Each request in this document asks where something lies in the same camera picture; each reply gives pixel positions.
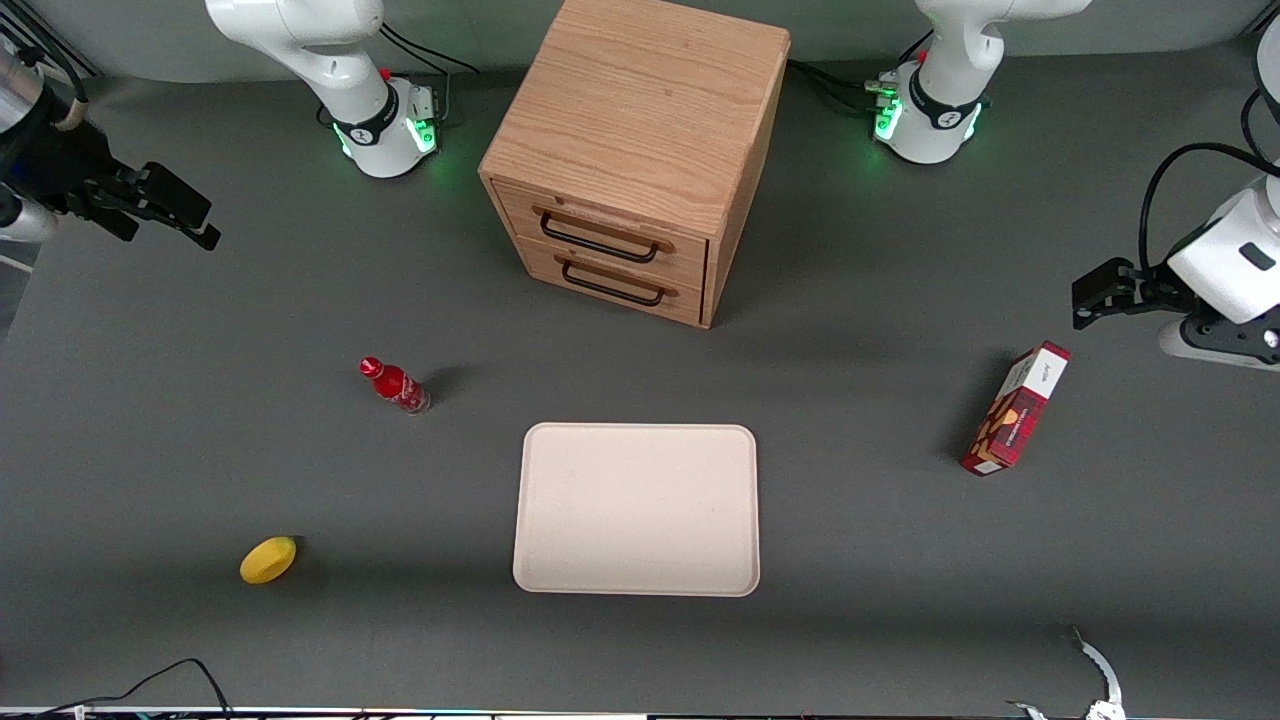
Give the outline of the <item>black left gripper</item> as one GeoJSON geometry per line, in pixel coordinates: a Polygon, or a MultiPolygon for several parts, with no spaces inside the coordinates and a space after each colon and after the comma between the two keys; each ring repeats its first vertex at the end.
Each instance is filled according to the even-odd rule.
{"type": "Polygon", "coordinates": [[[1156,265],[1111,258],[1071,283],[1074,329],[1106,316],[1192,313],[1193,291],[1166,263],[1156,265]]]}

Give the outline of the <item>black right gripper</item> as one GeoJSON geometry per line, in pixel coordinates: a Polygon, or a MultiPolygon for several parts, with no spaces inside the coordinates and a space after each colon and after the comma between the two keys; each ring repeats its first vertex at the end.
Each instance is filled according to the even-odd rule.
{"type": "Polygon", "coordinates": [[[58,218],[74,215],[119,240],[155,222],[212,251],[221,232],[207,222],[211,202],[160,163],[141,169],[114,158],[91,123],[60,132],[51,108],[36,108],[3,132],[3,238],[50,240],[58,218]]]}

